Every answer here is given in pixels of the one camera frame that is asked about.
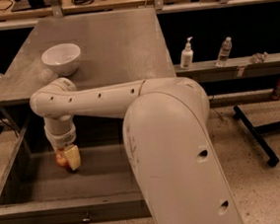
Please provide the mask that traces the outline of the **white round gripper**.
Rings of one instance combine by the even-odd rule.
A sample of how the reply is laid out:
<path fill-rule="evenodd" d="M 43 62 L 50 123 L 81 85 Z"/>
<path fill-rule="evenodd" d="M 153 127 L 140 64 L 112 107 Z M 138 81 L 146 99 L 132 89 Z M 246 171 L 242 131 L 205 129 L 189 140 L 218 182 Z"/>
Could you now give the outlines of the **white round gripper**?
<path fill-rule="evenodd" d="M 78 147 L 72 144 L 76 138 L 73 116 L 61 116 L 59 118 L 44 118 L 44 132 L 46 139 L 50 142 L 54 150 L 64 149 L 65 160 L 72 170 L 81 167 L 81 157 Z"/>

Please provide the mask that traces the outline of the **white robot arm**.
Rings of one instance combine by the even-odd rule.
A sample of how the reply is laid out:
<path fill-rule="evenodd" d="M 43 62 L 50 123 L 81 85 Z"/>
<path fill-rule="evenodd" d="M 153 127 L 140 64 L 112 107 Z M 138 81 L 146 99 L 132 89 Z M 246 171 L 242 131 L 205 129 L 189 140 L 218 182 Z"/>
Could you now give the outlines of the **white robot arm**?
<path fill-rule="evenodd" d="M 78 90 L 59 78 L 30 102 L 55 149 L 73 143 L 75 115 L 121 118 L 127 159 L 156 224 L 244 224 L 207 131 L 207 94 L 193 80 Z"/>

